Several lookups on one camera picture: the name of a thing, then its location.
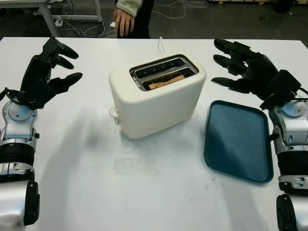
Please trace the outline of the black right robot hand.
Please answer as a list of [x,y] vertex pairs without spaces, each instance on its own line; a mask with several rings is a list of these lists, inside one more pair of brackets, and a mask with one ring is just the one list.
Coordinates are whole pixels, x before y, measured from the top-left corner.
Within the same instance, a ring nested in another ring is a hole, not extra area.
[[229,55],[225,57],[215,54],[214,61],[226,68],[228,73],[234,76],[240,75],[241,78],[232,80],[226,77],[215,77],[212,82],[239,93],[252,93],[263,101],[271,95],[267,85],[278,70],[267,56],[254,52],[249,46],[237,41],[230,42],[217,38],[214,40],[214,46]]

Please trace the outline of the person's bare hand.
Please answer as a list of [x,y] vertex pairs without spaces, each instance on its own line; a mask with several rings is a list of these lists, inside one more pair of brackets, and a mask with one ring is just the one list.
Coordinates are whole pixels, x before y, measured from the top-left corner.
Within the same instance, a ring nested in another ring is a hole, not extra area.
[[131,34],[134,29],[135,17],[120,8],[116,8],[113,15],[115,32],[120,38]]

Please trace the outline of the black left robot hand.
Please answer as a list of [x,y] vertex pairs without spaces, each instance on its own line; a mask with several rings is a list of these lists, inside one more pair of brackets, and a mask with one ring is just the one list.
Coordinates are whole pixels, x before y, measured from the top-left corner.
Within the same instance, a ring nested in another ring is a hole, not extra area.
[[74,66],[65,57],[77,59],[79,55],[55,37],[50,37],[43,45],[42,53],[32,57],[24,74],[20,91],[25,92],[41,79],[49,81],[51,70],[57,65],[73,69]]

